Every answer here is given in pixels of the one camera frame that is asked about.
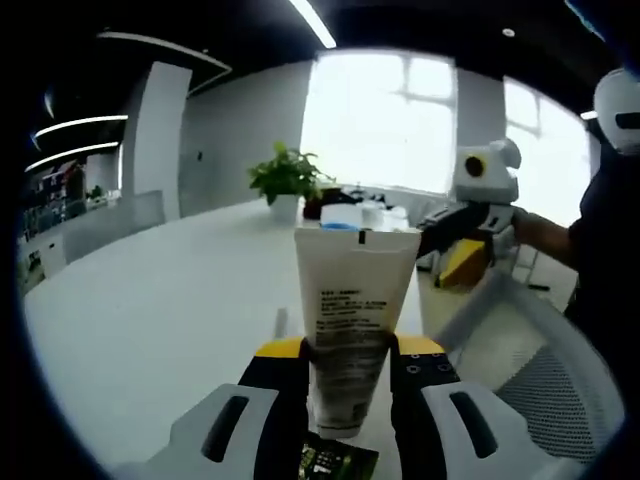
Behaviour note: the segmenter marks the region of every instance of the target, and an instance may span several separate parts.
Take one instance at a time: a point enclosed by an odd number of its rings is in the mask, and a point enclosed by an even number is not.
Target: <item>tube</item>
[[[415,267],[415,232],[298,228],[307,341],[314,351],[313,414],[323,438],[357,435]]]

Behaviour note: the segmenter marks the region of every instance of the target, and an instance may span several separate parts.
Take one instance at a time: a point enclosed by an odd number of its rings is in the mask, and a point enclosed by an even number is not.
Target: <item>ceiling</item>
[[[338,48],[399,47],[452,56],[459,66],[515,77],[575,112],[591,109],[598,79],[614,55],[561,1],[311,0]],[[109,3],[86,16],[65,55],[47,72],[51,118],[40,102],[33,132],[78,118],[122,113],[133,85],[154,60],[193,69],[192,88],[220,68],[166,48],[98,39],[126,32],[174,42],[229,65],[218,82],[313,58],[323,47],[288,0],[182,0],[176,4]],[[502,29],[515,31],[507,38]],[[70,148],[118,140],[122,122],[47,134],[28,163]]]

